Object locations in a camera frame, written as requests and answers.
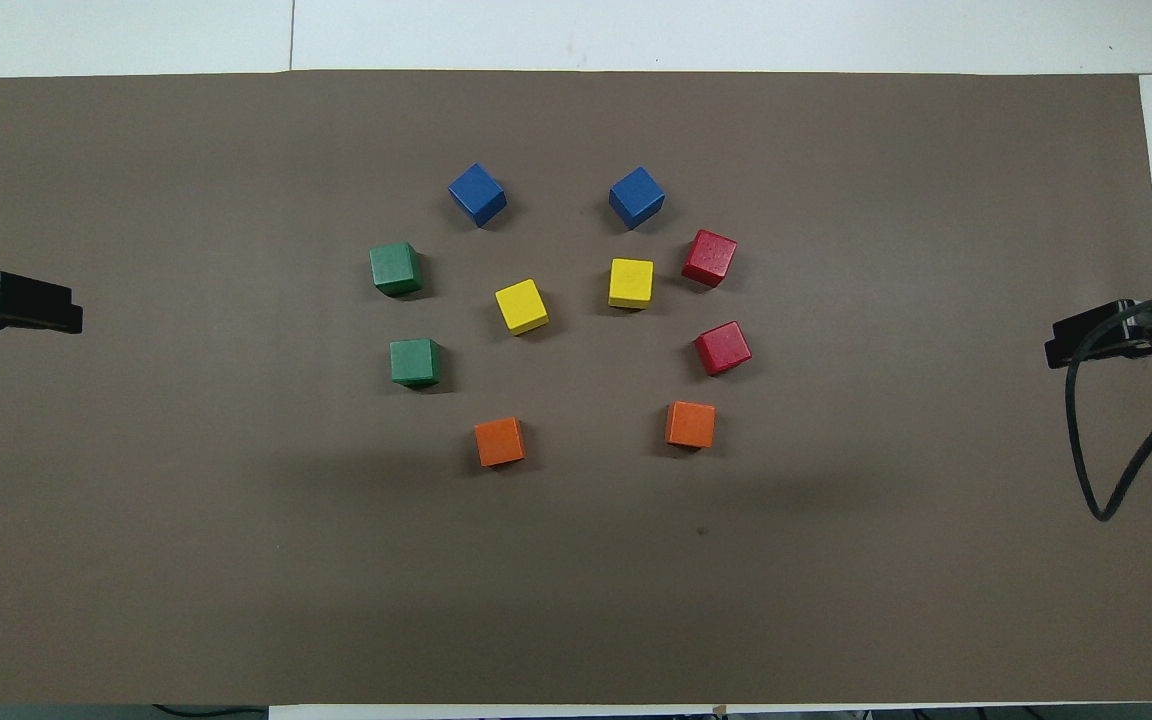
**yellow cube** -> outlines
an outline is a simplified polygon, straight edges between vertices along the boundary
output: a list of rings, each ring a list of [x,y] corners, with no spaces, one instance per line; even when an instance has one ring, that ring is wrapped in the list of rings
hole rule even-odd
[[[513,334],[535,331],[550,321],[550,314],[545,313],[545,304],[540,301],[540,291],[536,290],[536,281],[531,278],[498,290],[497,304],[503,324]]]
[[[607,304],[642,310],[652,302],[652,260],[612,260],[612,288]]]

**green cube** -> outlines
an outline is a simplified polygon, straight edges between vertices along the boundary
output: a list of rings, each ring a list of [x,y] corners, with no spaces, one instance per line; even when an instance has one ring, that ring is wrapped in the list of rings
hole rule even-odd
[[[442,379],[438,343],[429,338],[389,342],[389,379],[407,387],[425,387]]]
[[[411,243],[372,247],[371,282],[385,295],[403,295],[420,289],[420,260]]]

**orange cube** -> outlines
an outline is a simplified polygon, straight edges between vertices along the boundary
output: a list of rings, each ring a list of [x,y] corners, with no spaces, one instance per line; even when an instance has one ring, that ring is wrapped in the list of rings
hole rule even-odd
[[[713,446],[717,416],[718,410],[713,406],[682,400],[672,402],[668,418],[664,422],[664,440],[684,447]]]
[[[523,460],[522,427],[517,418],[502,418],[473,425],[473,439],[479,444],[479,462],[484,468]]]

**red cube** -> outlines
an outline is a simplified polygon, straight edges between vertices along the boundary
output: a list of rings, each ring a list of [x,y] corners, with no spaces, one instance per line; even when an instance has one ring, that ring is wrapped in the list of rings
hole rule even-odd
[[[732,370],[753,357],[745,343],[745,333],[740,332],[740,325],[735,320],[700,333],[695,344],[700,355],[700,364],[711,376]]]
[[[727,278],[727,266],[736,252],[736,241],[712,232],[696,232],[687,262],[682,264],[682,276],[698,283],[718,287]]]

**colored block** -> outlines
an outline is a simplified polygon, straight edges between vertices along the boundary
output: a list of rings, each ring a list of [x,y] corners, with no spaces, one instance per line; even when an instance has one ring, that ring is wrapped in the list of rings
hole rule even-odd
[[[740,325],[736,323],[718,325],[712,331],[700,333],[695,346],[700,355],[700,364],[711,376],[732,370],[753,357],[749,351],[749,344],[745,343],[745,333],[740,332]]]
[[[389,342],[389,379],[407,387],[431,386],[444,379],[438,343],[429,338]]]
[[[714,445],[714,419],[718,410],[713,406],[679,400],[669,404],[669,414],[664,422],[664,439],[669,445],[684,447],[712,447]]]
[[[385,295],[403,295],[417,291],[424,285],[420,279],[420,259],[411,243],[396,242],[393,245],[372,247],[371,282]]]
[[[696,232],[691,250],[687,251],[687,260],[682,264],[682,276],[708,287],[718,287],[727,278],[727,268],[735,253],[735,240],[704,229]]]
[[[613,184],[607,202],[611,202],[612,210],[616,210],[626,228],[634,229],[657,214],[664,205],[664,190],[645,169],[635,168]]]
[[[503,324],[513,334],[535,331],[550,321],[550,314],[545,313],[545,304],[540,301],[540,290],[531,278],[498,290],[497,304]]]
[[[517,418],[502,418],[473,425],[473,439],[479,444],[479,462],[484,468],[523,460],[522,427]]]
[[[612,260],[612,285],[607,304],[642,310],[652,302],[652,260]]]
[[[505,209],[505,189],[477,162],[454,179],[447,190],[480,228]]]

